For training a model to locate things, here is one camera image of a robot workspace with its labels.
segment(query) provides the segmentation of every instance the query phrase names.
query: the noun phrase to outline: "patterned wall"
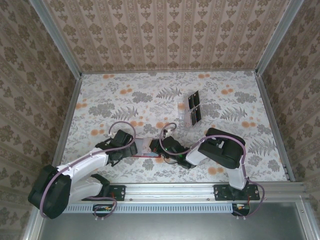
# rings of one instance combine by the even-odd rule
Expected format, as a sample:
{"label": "patterned wall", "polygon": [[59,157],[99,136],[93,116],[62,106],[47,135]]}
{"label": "patterned wall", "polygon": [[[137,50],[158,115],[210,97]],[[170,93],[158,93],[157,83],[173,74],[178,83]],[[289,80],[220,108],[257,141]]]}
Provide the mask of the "patterned wall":
{"label": "patterned wall", "polygon": [[0,239],[18,239],[52,162],[75,79],[27,0],[0,1]]}
{"label": "patterned wall", "polygon": [[254,69],[289,0],[45,0],[82,72]]}
{"label": "patterned wall", "polygon": [[305,0],[262,76],[295,177],[320,220],[320,0]]}

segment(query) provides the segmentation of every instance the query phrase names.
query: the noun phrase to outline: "floral wallpaper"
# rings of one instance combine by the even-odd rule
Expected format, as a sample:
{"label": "floral wallpaper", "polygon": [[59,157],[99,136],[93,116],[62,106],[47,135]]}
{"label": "floral wallpaper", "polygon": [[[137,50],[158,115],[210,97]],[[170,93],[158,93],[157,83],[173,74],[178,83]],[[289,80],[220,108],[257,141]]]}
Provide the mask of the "floral wallpaper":
{"label": "floral wallpaper", "polygon": [[[186,128],[179,109],[196,90],[202,119]],[[157,138],[166,123],[176,122],[173,137],[185,147],[211,127],[238,135],[246,141],[245,166],[252,180],[287,180],[253,71],[84,74],[62,161],[71,162],[108,139],[110,125],[119,120],[134,125],[138,138]],[[118,129],[132,133],[124,124],[114,132]],[[209,159],[187,170],[162,158],[127,157],[97,172],[112,183],[228,181],[224,168]]]}
{"label": "floral wallpaper", "polygon": [[84,73],[254,69],[290,0],[44,0]]}
{"label": "floral wallpaper", "polygon": [[296,180],[320,220],[319,0],[303,2],[262,78]]}
{"label": "floral wallpaper", "polygon": [[27,197],[53,160],[75,79],[27,0],[0,1],[0,239],[23,234]]}

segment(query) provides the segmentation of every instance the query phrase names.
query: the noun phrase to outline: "floral tablecloth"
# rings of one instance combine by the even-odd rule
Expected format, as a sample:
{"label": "floral tablecloth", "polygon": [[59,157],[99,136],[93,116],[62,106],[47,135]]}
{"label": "floral tablecloth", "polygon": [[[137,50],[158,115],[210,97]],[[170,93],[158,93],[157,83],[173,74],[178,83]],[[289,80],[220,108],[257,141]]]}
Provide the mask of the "floral tablecloth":
{"label": "floral tablecloth", "polygon": [[[179,103],[199,91],[202,120],[185,128]],[[157,137],[165,123],[176,122],[173,137],[185,147],[208,128],[242,137],[246,142],[247,175],[255,181],[286,181],[274,136],[252,71],[90,74],[82,86],[62,162],[71,162],[108,138],[115,121],[132,123],[137,137]],[[119,124],[132,133],[129,126]],[[224,168],[206,159],[187,170],[161,158],[123,159],[97,171],[112,183],[226,182]]]}

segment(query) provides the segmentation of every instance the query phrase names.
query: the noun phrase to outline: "gray floor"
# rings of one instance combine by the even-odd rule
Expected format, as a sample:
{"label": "gray floor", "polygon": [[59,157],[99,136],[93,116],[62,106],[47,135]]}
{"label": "gray floor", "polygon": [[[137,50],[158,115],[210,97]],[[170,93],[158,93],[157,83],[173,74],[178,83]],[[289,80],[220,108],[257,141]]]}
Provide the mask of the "gray floor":
{"label": "gray floor", "polygon": [[293,203],[266,203],[252,217],[231,214],[91,214],[46,219],[40,240],[305,240]]}

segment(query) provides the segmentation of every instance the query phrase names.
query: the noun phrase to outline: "purple cable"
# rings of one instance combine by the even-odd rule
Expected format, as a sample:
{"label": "purple cable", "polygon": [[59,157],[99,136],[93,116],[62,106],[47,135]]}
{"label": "purple cable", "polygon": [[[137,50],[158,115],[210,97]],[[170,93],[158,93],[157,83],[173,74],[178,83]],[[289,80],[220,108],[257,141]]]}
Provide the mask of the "purple cable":
{"label": "purple cable", "polygon": [[243,176],[244,176],[244,178],[245,178],[249,183],[255,184],[255,185],[259,186],[259,187],[262,189],[262,197],[261,197],[261,200],[260,200],[260,203],[259,203],[258,207],[257,207],[252,213],[250,213],[249,215],[243,216],[241,213],[239,213],[239,212],[237,212],[237,211],[234,211],[234,212],[237,213],[237,214],[239,214],[240,216],[243,216],[243,217],[246,217],[246,218],[252,216],[253,214],[255,214],[255,213],[257,212],[257,210],[261,207],[261,205],[262,205],[262,203],[263,203],[263,201],[264,201],[264,199],[265,199],[265,193],[266,193],[266,191],[265,191],[264,187],[263,187],[261,184],[255,182],[255,181],[252,181],[252,180],[250,180],[250,179],[247,177],[247,172],[246,172],[246,168],[245,168],[245,159],[246,159],[246,152],[247,152],[247,151],[246,151],[246,147],[242,144],[242,142],[240,142],[238,139],[236,139],[236,138],[234,138],[234,137],[232,137],[232,136],[228,136],[228,135],[210,135],[210,136],[205,136],[205,137],[201,138],[199,141],[197,141],[195,144],[193,144],[193,145],[192,145],[188,150],[186,150],[186,151],[179,152],[179,153],[169,152],[169,151],[167,151],[167,150],[164,148],[164,146],[163,146],[163,144],[162,144],[161,136],[163,135],[163,132],[164,132],[165,128],[168,127],[168,126],[170,126],[170,125],[174,125],[173,131],[177,128],[177,124],[176,124],[176,123],[170,122],[170,123],[166,124],[166,125],[162,128],[162,130],[161,130],[161,132],[160,132],[160,135],[159,135],[159,143],[160,143],[160,146],[161,146],[162,150],[163,150],[165,153],[169,154],[169,155],[178,156],[178,155],[187,154],[187,153],[189,153],[192,149],[194,149],[196,146],[198,146],[200,143],[203,143],[205,140],[207,140],[207,139],[212,139],[212,138],[230,139],[230,140],[236,142],[237,144],[239,144],[239,145],[242,147],[243,155],[242,155],[242,158],[241,158],[241,166],[242,166]]}
{"label": "purple cable", "polygon": [[111,134],[111,129],[113,128],[114,125],[116,124],[128,124],[132,129],[133,129],[133,138],[132,138],[132,141],[130,143],[128,143],[127,145],[125,146],[120,146],[120,147],[115,147],[115,148],[110,148],[110,149],[107,149],[107,150],[100,150],[100,151],[95,151],[93,152],[92,154],[88,154],[88,155],[85,155],[83,156],[82,158],[78,159],[77,161],[75,161],[74,163],[70,164],[68,167],[62,169],[61,171],[59,171],[56,175],[53,176],[53,178],[50,180],[50,182],[48,183],[48,185],[46,186],[44,192],[43,192],[43,195],[42,195],[42,198],[41,198],[41,202],[40,202],[40,206],[39,206],[39,210],[40,210],[40,215],[43,217],[43,218],[48,218],[44,212],[43,212],[43,209],[44,209],[44,203],[45,203],[45,199],[46,199],[46,196],[47,196],[47,193],[51,187],[51,185],[55,182],[55,180],[62,174],[64,173],[66,170],[68,170],[69,168],[72,168],[73,166],[75,166],[76,164],[82,162],[83,160],[86,160],[87,158],[90,158],[92,156],[95,156],[97,154],[101,154],[101,153],[106,153],[106,152],[110,152],[110,151],[114,151],[114,150],[121,150],[121,149],[125,149],[127,147],[129,147],[131,144],[133,144],[136,140],[136,129],[135,127],[129,123],[129,122],[126,122],[126,121],[116,121],[115,123],[113,123],[110,128],[109,128],[109,134]]}
{"label": "purple cable", "polygon": [[98,217],[97,216],[97,210],[98,209],[102,209],[102,208],[105,208],[106,206],[98,206],[98,207],[96,207],[95,209],[94,209],[94,212],[93,212],[93,215],[98,219],[102,219],[102,218],[108,218],[108,217],[110,217],[111,216],[111,214],[116,210],[116,207],[117,207],[117,205],[118,205],[118,202],[117,202],[117,200],[115,199],[115,198],[113,198],[113,197],[108,197],[108,196],[102,196],[102,197],[94,197],[94,196],[90,196],[90,197],[87,197],[87,199],[92,199],[92,200],[111,200],[111,201],[113,201],[114,202],[114,206],[113,206],[113,208],[112,208],[112,210],[106,215],[106,216],[104,216],[104,217]]}

